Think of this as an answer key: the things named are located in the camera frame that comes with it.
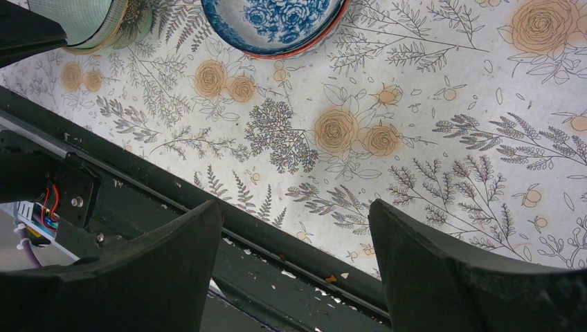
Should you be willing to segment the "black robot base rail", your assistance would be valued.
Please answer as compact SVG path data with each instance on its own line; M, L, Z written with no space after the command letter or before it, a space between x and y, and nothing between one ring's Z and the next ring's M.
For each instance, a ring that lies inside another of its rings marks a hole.
M206 201L176 219L68 266L1 274L2 331L388 331L332 297L316 299L252 256L229 271L253 280L236 304L208 294L222 240L220 204Z

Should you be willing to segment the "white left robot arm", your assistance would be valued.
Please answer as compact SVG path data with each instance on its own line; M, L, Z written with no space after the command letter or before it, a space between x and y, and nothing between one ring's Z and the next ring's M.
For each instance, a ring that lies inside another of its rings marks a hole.
M1 67L66 45L57 22L9 1L1 1Z

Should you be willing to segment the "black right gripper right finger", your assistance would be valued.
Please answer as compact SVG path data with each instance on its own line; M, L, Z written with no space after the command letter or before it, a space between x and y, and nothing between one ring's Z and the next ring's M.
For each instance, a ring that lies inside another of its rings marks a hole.
M376 200L368 216L394 331L585 331L586 271L465 243Z

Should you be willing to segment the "red patterned small bowl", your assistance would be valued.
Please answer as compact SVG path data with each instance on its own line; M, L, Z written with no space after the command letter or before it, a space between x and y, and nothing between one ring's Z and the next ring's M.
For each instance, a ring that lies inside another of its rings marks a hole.
M338 29L343 20L345 13L347 12L347 9L350 6L350 3L351 1L343 1L341 9L337 12L336 16L331 20L329 25L326 28L322 29L321 32L315 38L313 38L311 41L301 46L300 48L297 48L286 53L280 53L277 55L258 55L246 51L243 51L243 53L246 56L252 57L254 59L270 60L294 59L307 54L312 54L313 52L316 52L318 48L321 47L328 39L334 36L336 30Z

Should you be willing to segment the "blue white patterned bowl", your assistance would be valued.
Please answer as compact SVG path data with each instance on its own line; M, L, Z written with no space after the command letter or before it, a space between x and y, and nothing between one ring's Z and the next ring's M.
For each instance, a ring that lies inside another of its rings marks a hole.
M201 2L212 29L228 45L250 55L298 50L326 31L347 1L210 0Z

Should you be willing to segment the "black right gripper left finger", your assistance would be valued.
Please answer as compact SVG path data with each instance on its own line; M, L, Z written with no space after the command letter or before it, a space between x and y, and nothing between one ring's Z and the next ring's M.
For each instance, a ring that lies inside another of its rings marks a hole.
M68 266L1 274L2 331L198 331L224 216L206 201Z

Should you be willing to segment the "light green celadon bowl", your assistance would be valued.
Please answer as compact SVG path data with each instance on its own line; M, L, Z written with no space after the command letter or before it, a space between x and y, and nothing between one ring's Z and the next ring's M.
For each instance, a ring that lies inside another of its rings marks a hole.
M28 9L57 22L63 49L74 55L115 51L139 42L152 25L152 7L136 0L29 1Z

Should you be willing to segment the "floral patterned table mat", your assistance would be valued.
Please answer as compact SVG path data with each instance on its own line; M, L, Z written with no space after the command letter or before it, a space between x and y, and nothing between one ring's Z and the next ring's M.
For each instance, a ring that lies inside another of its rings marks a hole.
M374 277L375 199L586 267L585 1L351 1L294 59L229 46L199 1L151 6L142 41L1 85Z

